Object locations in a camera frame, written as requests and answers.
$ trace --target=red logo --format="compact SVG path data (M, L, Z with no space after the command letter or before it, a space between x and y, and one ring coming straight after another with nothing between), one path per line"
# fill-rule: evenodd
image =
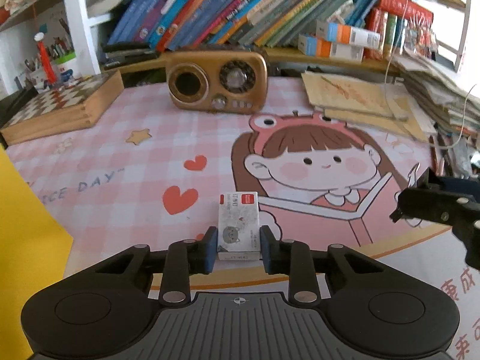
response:
M241 196L241 203L242 204L254 204L255 203L255 196L253 193L244 193Z

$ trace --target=red figurine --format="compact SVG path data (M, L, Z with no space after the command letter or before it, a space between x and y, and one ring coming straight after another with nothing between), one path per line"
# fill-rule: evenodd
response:
M42 42L43 38L45 38L45 34L43 32L39 32L38 34L35 35L34 39L35 39L35 42L37 42L38 49L40 50L40 60L42 62L42 66L46 74L46 79L50 85L53 85L54 83L57 82L57 76L55 75L55 72L53 71L52 66L50 64L49 55L47 54L45 45Z

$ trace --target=crosshair symbol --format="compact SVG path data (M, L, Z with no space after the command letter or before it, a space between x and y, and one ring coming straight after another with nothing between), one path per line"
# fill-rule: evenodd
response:
M238 298L235 298L233 301L234 301L236 304L244 304L247 300L246 300L245 298L240 298L240 297L238 297Z

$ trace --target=brown hair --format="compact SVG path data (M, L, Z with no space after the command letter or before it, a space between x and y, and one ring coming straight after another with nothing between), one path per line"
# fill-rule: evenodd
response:
M381 160L377 169L380 175L384 176L388 172L392 173L400 188L405 189L408 186L407 181L398 173L378 143L362 130L348 129L358 136L362 142L372 146L379 153ZM254 144L257 137L258 132L246 132L240 135L233 144L231 156L233 179L236 190L239 192L256 191L260 196L268 196L260 181L245 168L245 159L248 155L255 153ZM362 150L364 148L348 135L333 128L299 124L298 126L282 128L273 133L262 149L262 157L277 158L285 150L288 152L309 152L311 150L349 149L350 147Z

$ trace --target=white cable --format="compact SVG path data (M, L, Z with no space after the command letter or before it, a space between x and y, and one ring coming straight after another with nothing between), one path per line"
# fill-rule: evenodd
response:
M406 0L406 4L405 4L405 9L403 10L403 15L402 15L402 21L401 21L401 25L403 27L403 23L404 23L404 20L405 20L405 16L407 15L407 10L408 10L408 7L409 7L409 0ZM400 41L401 39L401 35L399 36L399 38L397 39L397 44L398 42ZM390 66L392 65L392 61L393 61L393 57L394 57L394 53L392 52L392 54L390 55L390 59L388 60L388 64L387 64L387 69L385 71L385 81L384 81L384 89L385 89L385 101L387 103L387 106L388 106L388 109L390 111L390 113L393 115L393 118L394 118L394 121L405 131L407 131L407 129L403 126L403 123L397 119L397 116L395 115L395 113L393 112L392 110L392 107L390 106L390 103L388 101L388 95L387 95L387 80L388 80L388 71L390 70ZM436 146L436 145L433 145L431 143L428 143L428 145L430 147L433 147L433 148L438 148L440 150L449 150L449 149L453 149L455 146L457 146L460 141L462 140L462 135L463 135L463 131L465 129L465 118L467 116L467 101L469 100L469 97L470 97L470 94L472 93L472 90L477 86L477 84L475 84L474 86L472 86L472 88L469 90L469 92L466 94L466 97L465 97L465 102L463 104L463 118L462 118L462 129L460 130L460 135L457 139L457 141L450 145L450 146Z

